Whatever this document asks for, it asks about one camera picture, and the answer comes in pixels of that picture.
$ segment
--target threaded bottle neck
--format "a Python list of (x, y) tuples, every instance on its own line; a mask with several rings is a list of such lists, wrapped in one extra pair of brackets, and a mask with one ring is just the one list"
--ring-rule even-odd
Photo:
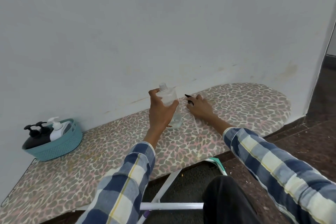
[(167, 85), (165, 82), (159, 84), (160, 91), (167, 90)]

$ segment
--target dark tiled floor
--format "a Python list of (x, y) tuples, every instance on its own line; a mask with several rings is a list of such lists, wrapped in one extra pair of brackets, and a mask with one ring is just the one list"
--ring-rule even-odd
[[(336, 71), (321, 70), (305, 120), (299, 121), (295, 127), (284, 128), (266, 140), (306, 161), (336, 182)], [(288, 223), (265, 190), (233, 154), (227, 152), (219, 158), (227, 173), (252, 197), (264, 223)], [(205, 187), (218, 174), (219, 171), (207, 162), (183, 170), (161, 202), (201, 202)], [(150, 182), (143, 200), (150, 201), (165, 180), (166, 177)], [(70, 224), (78, 217), (77, 213), (48, 223)], [(153, 211), (145, 223), (203, 223), (203, 217), (199, 210)]]

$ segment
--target blue plaid sleeve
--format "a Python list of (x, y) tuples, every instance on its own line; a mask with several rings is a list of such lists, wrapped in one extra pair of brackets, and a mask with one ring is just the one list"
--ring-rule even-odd
[(155, 152), (147, 142), (134, 145), (118, 169), (110, 169), (99, 182), (97, 193), (76, 224), (136, 223)]
[(228, 128), (225, 144), (292, 223), (336, 223), (336, 184), (247, 128)]

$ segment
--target teal basket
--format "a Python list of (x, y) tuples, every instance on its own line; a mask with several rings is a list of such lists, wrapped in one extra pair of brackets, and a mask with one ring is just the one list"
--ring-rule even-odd
[(66, 121), (71, 121), (72, 126), (63, 136), (49, 143), (24, 151), (40, 161), (47, 161), (61, 157), (76, 149), (82, 141), (83, 133), (73, 119), (61, 120), (60, 122), (63, 123)]

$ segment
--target person's left hand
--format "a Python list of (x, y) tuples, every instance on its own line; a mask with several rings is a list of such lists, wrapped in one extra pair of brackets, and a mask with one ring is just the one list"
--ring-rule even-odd
[(170, 106), (165, 106), (161, 98), (156, 95), (159, 91), (155, 89), (148, 92), (150, 95), (149, 124), (151, 130), (161, 134), (173, 118), (179, 101), (176, 99)]

